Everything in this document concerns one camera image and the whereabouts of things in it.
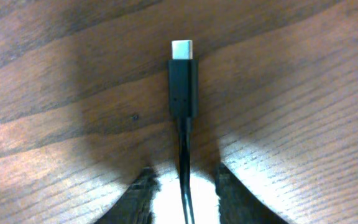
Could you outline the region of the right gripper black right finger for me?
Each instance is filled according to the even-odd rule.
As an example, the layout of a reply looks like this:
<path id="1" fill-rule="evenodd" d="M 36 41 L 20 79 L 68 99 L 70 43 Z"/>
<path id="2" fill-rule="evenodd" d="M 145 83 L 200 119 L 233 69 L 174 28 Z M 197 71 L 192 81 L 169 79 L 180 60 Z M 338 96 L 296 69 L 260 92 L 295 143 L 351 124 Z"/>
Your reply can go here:
<path id="1" fill-rule="evenodd" d="M 223 163 L 216 169 L 221 224 L 288 224 L 264 205 Z"/>

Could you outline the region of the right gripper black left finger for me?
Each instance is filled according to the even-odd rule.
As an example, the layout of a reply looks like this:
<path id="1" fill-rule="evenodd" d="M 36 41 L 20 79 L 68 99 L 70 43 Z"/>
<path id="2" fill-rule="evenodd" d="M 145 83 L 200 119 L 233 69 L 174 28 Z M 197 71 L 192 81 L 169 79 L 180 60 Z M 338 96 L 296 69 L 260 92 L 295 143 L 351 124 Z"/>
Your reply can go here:
<path id="1" fill-rule="evenodd" d="M 94 224 L 151 224 L 152 199 L 160 184 L 151 167 L 142 169 L 119 200 Z"/>

